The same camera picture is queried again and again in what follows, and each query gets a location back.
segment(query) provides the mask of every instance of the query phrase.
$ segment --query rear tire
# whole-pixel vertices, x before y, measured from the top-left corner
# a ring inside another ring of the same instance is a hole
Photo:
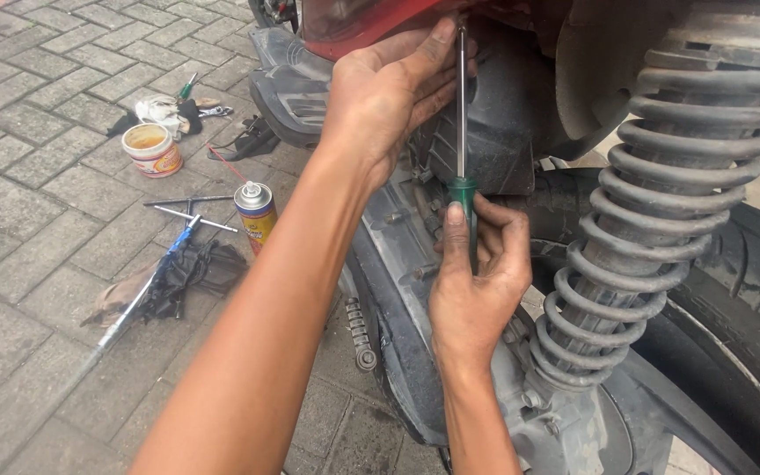
[[[533,285],[552,292],[564,246],[581,237],[577,221],[599,169],[539,174],[529,197],[503,197],[530,216]],[[668,292],[669,304],[632,345],[760,467],[760,211],[739,205],[714,235],[712,252]]]

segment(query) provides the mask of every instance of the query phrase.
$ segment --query spray can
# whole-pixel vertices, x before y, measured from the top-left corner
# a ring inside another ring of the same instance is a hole
[[[246,182],[233,195],[233,201],[242,216],[251,250],[254,255],[259,255],[277,222],[272,190],[262,183]]]

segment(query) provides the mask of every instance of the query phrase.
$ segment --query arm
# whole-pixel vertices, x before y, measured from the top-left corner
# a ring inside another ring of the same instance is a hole
[[[454,472],[515,473],[518,457],[491,382],[497,339],[532,283],[530,231],[520,211],[489,203],[474,208],[479,275],[471,275],[468,225],[459,203],[445,213],[444,261],[430,295],[432,345],[444,387]]]
[[[453,97],[454,31],[444,18],[337,62],[318,149],[131,473],[280,471],[368,196],[412,128]]]

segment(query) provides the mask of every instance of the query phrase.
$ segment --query fingernail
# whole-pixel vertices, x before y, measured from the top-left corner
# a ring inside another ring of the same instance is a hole
[[[445,18],[439,20],[436,28],[433,29],[432,37],[434,40],[440,43],[447,43],[456,37],[456,22],[450,20],[445,21]]]
[[[462,211],[462,203],[453,201],[448,205],[449,224],[462,224],[465,222],[465,213]]]

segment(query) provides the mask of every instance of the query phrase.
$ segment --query red straw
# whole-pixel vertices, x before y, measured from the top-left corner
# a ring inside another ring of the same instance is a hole
[[[243,176],[242,176],[242,174],[241,174],[241,173],[239,173],[239,172],[237,171],[237,169],[236,169],[236,168],[234,168],[232,165],[230,165],[230,164],[228,163],[228,161],[227,161],[227,160],[225,160],[225,158],[224,158],[224,157],[222,157],[221,155],[219,155],[219,153],[218,153],[216,150],[213,150],[213,147],[211,147],[211,146],[210,146],[210,143],[209,143],[209,142],[206,144],[206,146],[207,146],[207,148],[208,148],[208,149],[210,149],[210,151],[211,151],[211,152],[215,153],[217,157],[219,157],[219,158],[220,158],[222,161],[224,161],[224,162],[225,162],[225,165],[227,165],[228,167],[230,167],[230,169],[231,169],[231,170],[233,170],[233,172],[234,172],[234,173],[236,173],[237,175],[239,175],[239,178],[242,178],[242,181],[243,181],[243,182],[247,182],[247,181],[248,181],[248,180],[246,180],[246,179],[245,179],[245,177],[243,177]]]

